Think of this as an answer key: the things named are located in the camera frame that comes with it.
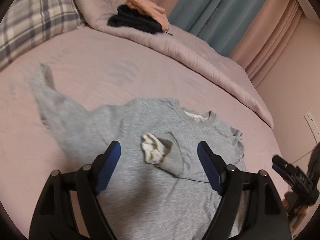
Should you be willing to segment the person right hand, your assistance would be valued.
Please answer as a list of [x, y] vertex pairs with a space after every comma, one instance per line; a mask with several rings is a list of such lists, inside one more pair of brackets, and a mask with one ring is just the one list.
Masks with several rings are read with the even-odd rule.
[[[287, 201], [286, 198], [282, 200], [283, 207], [285, 209], [285, 212], [287, 216], [289, 215], [288, 210], [289, 210], [289, 202]], [[293, 221], [290, 222], [290, 230], [291, 234], [293, 235], [295, 231], [298, 229], [298, 227], [302, 224], [303, 220], [306, 218], [307, 214], [309, 211], [309, 207], [307, 205], [303, 205], [301, 207], [298, 207], [295, 210], [295, 217]]]

